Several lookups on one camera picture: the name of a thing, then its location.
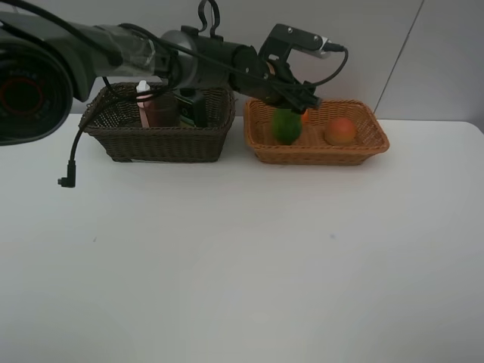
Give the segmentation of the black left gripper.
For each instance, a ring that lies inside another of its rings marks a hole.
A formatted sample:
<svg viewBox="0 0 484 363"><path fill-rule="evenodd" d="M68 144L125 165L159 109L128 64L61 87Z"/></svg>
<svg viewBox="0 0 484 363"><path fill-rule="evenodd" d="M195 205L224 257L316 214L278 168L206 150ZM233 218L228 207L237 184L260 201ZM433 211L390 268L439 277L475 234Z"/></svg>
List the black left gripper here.
<svg viewBox="0 0 484 363"><path fill-rule="evenodd" d="M313 87L306 88L288 65L260 57L254 47L239 46L232 55L228 84L233 91L265 104L304 113L320 106Z"/></svg>

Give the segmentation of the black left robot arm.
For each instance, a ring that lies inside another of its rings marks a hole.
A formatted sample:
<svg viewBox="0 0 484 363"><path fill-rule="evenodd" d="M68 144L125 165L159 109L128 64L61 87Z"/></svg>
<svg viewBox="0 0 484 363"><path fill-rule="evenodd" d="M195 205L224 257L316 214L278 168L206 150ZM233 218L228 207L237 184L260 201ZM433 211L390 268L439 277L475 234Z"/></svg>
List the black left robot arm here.
<svg viewBox="0 0 484 363"><path fill-rule="evenodd" d="M38 8L2 12L1 143L29 143L52 134L73 101L87 101L101 77L155 76L170 89L227 87L304 111L320 101L313 84L293 76L287 58L292 50L323 49L320 36L283 24L255 49L190 26L155 36L134 24L68 23Z"/></svg>

